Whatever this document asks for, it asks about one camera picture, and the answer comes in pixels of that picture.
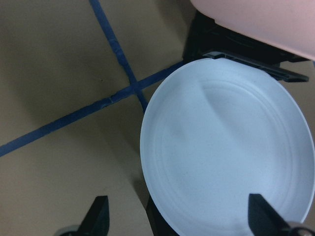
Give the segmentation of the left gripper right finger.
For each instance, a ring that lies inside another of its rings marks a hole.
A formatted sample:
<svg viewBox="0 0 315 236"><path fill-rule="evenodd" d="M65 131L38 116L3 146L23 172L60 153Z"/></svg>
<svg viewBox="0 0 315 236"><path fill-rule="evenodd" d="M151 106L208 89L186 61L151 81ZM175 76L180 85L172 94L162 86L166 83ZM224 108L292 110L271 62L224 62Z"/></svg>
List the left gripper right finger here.
<svg viewBox="0 0 315 236"><path fill-rule="evenodd" d="M248 225L254 236L287 236L291 230L261 194L249 194Z"/></svg>

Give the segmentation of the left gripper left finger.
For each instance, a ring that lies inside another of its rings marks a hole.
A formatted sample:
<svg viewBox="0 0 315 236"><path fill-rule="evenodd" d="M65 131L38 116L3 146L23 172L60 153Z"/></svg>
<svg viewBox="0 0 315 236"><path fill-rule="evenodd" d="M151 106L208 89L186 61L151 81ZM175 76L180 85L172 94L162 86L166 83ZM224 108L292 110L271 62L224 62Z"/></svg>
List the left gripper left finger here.
<svg viewBox="0 0 315 236"><path fill-rule="evenodd" d="M97 196L79 226L77 236L106 236L109 232L108 196Z"/></svg>

